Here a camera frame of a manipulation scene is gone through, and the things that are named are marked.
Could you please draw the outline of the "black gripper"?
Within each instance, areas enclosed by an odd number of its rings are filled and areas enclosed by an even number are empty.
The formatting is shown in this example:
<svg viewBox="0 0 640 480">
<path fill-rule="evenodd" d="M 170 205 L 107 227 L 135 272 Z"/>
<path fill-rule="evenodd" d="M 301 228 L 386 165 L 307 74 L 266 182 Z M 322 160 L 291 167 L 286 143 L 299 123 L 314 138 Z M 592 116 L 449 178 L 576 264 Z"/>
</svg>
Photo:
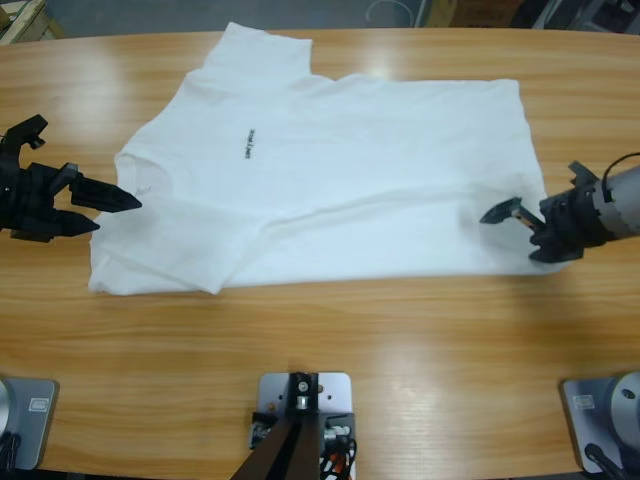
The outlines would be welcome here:
<svg viewBox="0 0 640 480">
<path fill-rule="evenodd" d="M 57 170 L 32 163 L 19 169 L 17 183 L 1 189 L 1 228 L 18 240 L 49 243 L 54 237 L 75 237 L 100 226 L 88 217 L 54 207 L 54 197 L 65 187 L 71 203 L 93 210 L 117 213 L 142 207 L 142 203 L 117 185 L 94 180 L 66 163 Z"/>
<path fill-rule="evenodd" d="M 490 208 L 480 219 L 496 225 L 513 218 L 535 232 L 530 242 L 538 248 L 529 258 L 540 263 L 563 263 L 581 259 L 587 248 L 602 246 L 616 239 L 602 223 L 594 205 L 601 194 L 599 182 L 575 186 L 540 202 L 544 222 L 513 197 Z"/>
</svg>

